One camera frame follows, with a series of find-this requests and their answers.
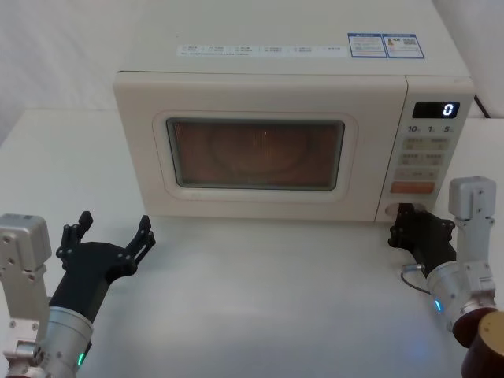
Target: orange button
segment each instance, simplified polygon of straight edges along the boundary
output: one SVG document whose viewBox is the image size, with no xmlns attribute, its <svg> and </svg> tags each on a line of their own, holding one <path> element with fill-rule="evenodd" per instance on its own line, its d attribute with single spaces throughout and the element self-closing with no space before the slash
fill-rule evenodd
<svg viewBox="0 0 504 378">
<path fill-rule="evenodd" d="M 412 183 L 407 181 L 395 181 L 392 183 L 391 193 L 404 195 L 429 195 L 434 191 L 435 183 Z"/>
</svg>

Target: microwave glass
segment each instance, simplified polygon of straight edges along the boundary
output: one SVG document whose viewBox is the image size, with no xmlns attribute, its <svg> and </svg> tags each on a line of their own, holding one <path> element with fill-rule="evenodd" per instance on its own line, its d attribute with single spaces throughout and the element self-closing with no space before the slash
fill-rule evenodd
<svg viewBox="0 0 504 378">
<path fill-rule="evenodd" d="M 168 119 L 181 187 L 330 191 L 345 125 L 334 121 Z"/>
</svg>

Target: blue led light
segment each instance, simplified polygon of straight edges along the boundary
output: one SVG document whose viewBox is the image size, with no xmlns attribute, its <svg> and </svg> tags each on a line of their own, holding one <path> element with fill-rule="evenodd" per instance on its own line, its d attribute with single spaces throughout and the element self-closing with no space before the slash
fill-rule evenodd
<svg viewBox="0 0 504 378">
<path fill-rule="evenodd" d="M 441 306 L 441 303 L 437 299 L 434 301 L 434 304 L 439 312 L 443 311 L 443 307 Z"/>
<path fill-rule="evenodd" d="M 79 360 L 77 361 L 77 365 L 78 366 L 81 366 L 82 363 L 84 362 L 84 358 L 86 357 L 86 354 L 84 353 L 81 353 L 80 356 L 79 356 Z"/>
</svg>

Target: white wall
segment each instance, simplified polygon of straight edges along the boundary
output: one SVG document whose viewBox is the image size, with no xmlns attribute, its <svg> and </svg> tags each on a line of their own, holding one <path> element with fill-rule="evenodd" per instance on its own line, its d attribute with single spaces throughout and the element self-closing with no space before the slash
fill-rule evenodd
<svg viewBox="0 0 504 378">
<path fill-rule="evenodd" d="M 115 109 L 145 0 L 0 0 L 0 143 L 24 108 Z"/>
<path fill-rule="evenodd" d="M 24 108 L 114 109 L 113 75 L 145 1 L 0 0 L 0 143 Z M 504 1 L 434 1 L 480 97 L 504 117 Z"/>
<path fill-rule="evenodd" d="M 504 118 L 504 0 L 433 0 L 493 117 Z"/>
</svg>

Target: sticker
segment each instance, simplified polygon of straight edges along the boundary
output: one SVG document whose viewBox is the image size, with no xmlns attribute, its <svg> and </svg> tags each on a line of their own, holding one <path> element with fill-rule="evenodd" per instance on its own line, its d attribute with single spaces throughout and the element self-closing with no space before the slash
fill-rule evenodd
<svg viewBox="0 0 504 378">
<path fill-rule="evenodd" d="M 383 34 L 389 58 L 424 59 L 417 36 L 414 34 Z"/>
<path fill-rule="evenodd" d="M 348 57 L 346 46 L 181 45 L 178 57 Z"/>
<path fill-rule="evenodd" d="M 381 34 L 348 33 L 352 57 L 387 57 Z"/>
</svg>

